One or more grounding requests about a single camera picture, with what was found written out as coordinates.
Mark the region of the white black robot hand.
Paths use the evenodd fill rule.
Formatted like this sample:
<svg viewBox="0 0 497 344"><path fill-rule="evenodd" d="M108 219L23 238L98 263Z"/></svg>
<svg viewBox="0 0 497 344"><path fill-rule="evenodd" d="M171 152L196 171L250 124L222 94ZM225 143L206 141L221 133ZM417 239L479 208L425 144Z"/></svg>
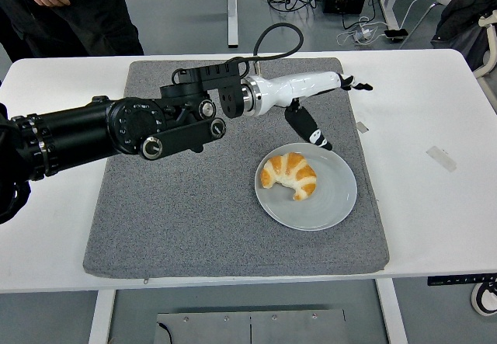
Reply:
<svg viewBox="0 0 497 344"><path fill-rule="evenodd" d="M371 91L373 86L358 82L352 75L334 71L306 72L274 79L254 75L242 82L244 114L261 116L274 106L282 107L285 109L285 120L301 138L331 151L332 144L327 141L314 118L301 106L300 101L334 89Z"/></svg>

